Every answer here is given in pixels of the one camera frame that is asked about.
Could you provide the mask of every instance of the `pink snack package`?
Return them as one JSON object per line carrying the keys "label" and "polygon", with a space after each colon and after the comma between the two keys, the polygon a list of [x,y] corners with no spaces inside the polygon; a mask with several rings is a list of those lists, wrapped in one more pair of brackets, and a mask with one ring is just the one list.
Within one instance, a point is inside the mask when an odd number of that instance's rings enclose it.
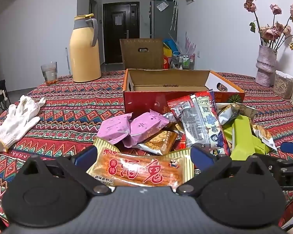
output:
{"label": "pink snack package", "polygon": [[123,139],[122,142],[125,147],[131,148],[159,132],[168,123],[169,119],[150,110],[150,112],[144,113],[132,120],[130,123],[130,136]]}
{"label": "pink snack package", "polygon": [[115,116],[104,120],[99,128],[97,137],[110,144],[116,144],[130,134],[129,120],[132,113]]}

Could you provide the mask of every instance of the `gray handle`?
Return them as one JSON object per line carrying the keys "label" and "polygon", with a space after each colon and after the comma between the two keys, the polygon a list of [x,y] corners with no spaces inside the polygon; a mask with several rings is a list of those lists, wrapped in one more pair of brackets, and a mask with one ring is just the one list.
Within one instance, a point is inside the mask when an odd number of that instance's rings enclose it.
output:
{"label": "gray handle", "polygon": [[98,40],[98,34],[99,34],[98,21],[95,18],[91,18],[86,20],[86,23],[89,23],[89,22],[93,23],[93,41],[91,46],[95,46],[96,41]]}

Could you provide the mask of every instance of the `gray refrigerator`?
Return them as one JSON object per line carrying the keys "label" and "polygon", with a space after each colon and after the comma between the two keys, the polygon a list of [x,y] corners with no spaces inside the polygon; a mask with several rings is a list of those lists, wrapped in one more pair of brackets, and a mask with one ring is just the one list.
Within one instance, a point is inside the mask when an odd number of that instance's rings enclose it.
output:
{"label": "gray refrigerator", "polygon": [[162,0],[151,0],[151,11],[150,11],[151,39],[173,38],[176,41],[177,26],[176,26],[176,30],[174,30],[175,19],[172,26],[172,30],[170,30],[175,2],[164,0],[164,2],[168,4],[168,7],[165,8],[163,11],[160,11],[157,8],[157,6],[160,5],[162,2],[163,2]]}

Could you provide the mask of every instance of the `white glove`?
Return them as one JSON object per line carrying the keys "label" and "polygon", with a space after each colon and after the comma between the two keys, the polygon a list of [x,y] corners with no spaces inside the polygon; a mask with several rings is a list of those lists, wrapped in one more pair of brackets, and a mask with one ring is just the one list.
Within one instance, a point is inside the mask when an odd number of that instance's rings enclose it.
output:
{"label": "white glove", "polygon": [[40,121],[40,117],[36,117],[46,101],[44,98],[38,103],[31,97],[20,98],[20,103],[9,106],[9,112],[6,119],[0,126],[0,152],[7,152],[8,149],[30,130],[34,125]]}

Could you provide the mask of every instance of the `tablecloth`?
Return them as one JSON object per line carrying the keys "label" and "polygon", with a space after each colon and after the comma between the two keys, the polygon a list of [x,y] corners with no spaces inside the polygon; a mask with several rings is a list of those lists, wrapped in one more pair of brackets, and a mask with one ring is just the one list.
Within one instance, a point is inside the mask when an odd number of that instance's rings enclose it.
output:
{"label": "tablecloth", "polygon": [[[36,101],[45,97],[46,105],[39,113],[40,122],[8,153],[0,154],[0,216],[5,222],[2,195],[28,157],[38,154],[43,159],[54,159],[66,153],[76,154],[92,144],[103,120],[124,113],[124,74],[124,71],[104,72],[100,79],[88,83],[74,83],[67,76],[53,86],[43,83],[28,94]],[[293,154],[279,150],[282,142],[293,142],[293,106],[288,100],[277,96],[272,88],[256,84],[253,77],[220,74],[244,89],[244,103],[259,110],[255,123],[271,132],[278,149],[270,154],[293,159]],[[6,112],[0,116],[0,125],[5,116]],[[286,191],[285,197],[287,209],[283,222],[293,216],[293,191]]]}

